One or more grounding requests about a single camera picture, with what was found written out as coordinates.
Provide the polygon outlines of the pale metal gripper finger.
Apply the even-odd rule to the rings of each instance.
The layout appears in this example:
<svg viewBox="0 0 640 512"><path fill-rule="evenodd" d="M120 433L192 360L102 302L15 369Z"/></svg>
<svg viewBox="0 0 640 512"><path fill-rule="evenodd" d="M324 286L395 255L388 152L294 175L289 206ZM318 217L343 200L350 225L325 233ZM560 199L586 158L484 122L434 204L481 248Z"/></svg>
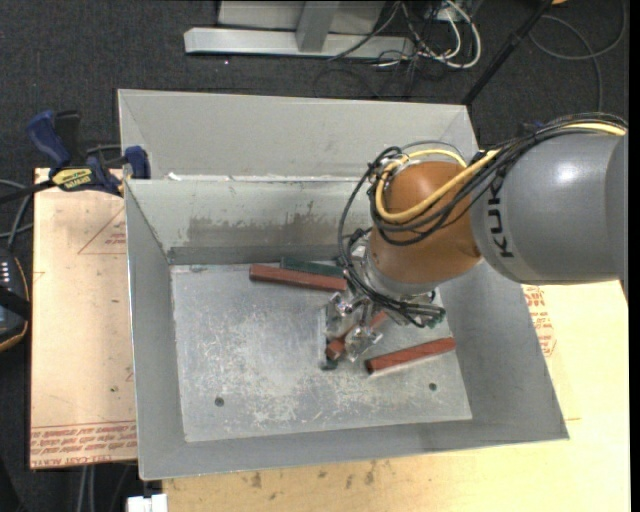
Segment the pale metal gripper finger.
<svg viewBox="0 0 640 512"><path fill-rule="evenodd" d="M353 306L341 294L334 294L326 306L327 336L341 336L351 326Z"/></svg>
<svg viewBox="0 0 640 512"><path fill-rule="evenodd" d="M351 329L345 337L345 356L354 363L370 348L377 345L383 338L383 333L378 329L357 325Z"/></svg>

